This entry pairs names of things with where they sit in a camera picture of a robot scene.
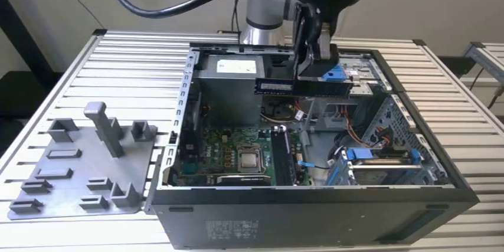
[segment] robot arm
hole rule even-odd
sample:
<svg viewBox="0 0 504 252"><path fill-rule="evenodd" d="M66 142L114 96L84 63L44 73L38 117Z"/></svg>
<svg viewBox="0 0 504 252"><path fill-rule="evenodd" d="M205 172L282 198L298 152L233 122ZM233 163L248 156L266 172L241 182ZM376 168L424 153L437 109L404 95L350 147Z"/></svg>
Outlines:
<svg viewBox="0 0 504 252"><path fill-rule="evenodd" d="M145 10L128 0L118 0L136 15L145 18L164 18L178 15L212 0L188 0L160 9ZM316 80L337 64L337 47L330 44L340 12L358 0L297 0L293 25L294 78Z"/></svg>
<svg viewBox="0 0 504 252"><path fill-rule="evenodd" d="M358 0L298 0L293 26L296 76L316 80L337 64L337 47L330 44L340 12Z"/></svg>

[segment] aluminum table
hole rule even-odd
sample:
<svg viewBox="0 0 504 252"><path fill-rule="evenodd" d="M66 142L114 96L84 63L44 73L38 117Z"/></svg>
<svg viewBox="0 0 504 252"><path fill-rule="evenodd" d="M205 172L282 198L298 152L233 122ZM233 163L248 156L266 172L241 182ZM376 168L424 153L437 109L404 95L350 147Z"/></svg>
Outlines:
<svg viewBox="0 0 504 252"><path fill-rule="evenodd" d="M88 101L104 101L108 116L122 125L142 119L158 127L154 160L168 142L189 42L230 43L236 36L121 31L92 36L0 159L0 248L50 252L173 249L156 216L142 212L24 221L10 221L6 212L49 143L50 120L70 117L78 126L90 126L82 115ZM504 125L417 41L338 38L334 42L341 48L380 50L481 203L412 246L276 250L504 251Z"/></svg>

